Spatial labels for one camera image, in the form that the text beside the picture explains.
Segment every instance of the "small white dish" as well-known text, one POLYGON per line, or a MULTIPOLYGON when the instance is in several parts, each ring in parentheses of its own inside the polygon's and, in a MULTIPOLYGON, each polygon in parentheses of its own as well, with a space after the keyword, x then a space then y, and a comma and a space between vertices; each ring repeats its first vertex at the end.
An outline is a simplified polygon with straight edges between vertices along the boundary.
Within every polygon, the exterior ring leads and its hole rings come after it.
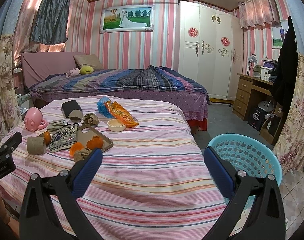
POLYGON ((112 119, 108 121, 108 129, 112 132, 122 132, 125 130, 126 124, 122 123, 118 119, 112 119))

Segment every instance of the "toilet paper roll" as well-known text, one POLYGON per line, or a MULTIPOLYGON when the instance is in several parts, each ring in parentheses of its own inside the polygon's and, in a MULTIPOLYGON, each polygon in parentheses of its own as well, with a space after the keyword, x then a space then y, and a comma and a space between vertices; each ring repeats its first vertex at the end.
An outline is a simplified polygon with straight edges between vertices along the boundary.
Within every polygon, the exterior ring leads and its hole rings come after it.
POLYGON ((45 139, 42 136, 28 137, 27 140, 28 154, 40 155, 46 153, 45 139))
POLYGON ((69 118, 72 122, 81 122, 83 113, 80 110, 75 109, 69 114, 69 118))

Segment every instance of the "tree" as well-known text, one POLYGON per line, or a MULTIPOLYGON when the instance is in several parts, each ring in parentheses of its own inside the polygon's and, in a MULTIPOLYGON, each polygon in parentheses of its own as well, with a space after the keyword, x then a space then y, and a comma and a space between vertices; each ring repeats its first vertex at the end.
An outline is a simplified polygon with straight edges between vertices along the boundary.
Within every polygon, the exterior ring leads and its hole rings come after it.
POLYGON ((136 17, 141 17, 141 15, 142 15, 141 10, 135 11, 135 16, 136 16, 136 17))

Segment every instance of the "yellow plush toy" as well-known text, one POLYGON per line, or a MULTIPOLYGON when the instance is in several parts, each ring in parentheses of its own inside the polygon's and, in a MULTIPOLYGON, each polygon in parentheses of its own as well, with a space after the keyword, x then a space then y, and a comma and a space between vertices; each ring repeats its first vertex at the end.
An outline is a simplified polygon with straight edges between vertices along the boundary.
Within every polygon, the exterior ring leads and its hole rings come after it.
POLYGON ((80 69, 81 75, 91 74, 91 73, 93 73, 93 68, 91 66, 83 65, 80 69))

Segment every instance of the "white storage box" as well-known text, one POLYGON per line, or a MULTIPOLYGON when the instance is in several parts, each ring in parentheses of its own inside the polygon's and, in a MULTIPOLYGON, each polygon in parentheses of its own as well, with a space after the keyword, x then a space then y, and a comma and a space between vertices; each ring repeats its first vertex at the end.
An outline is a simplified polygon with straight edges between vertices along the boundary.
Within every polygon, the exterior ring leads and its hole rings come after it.
POLYGON ((268 67, 261 67, 261 79, 265 80, 265 81, 269 81, 269 77, 271 76, 270 74, 268 74, 268 71, 271 70, 272 68, 268 68, 268 67))

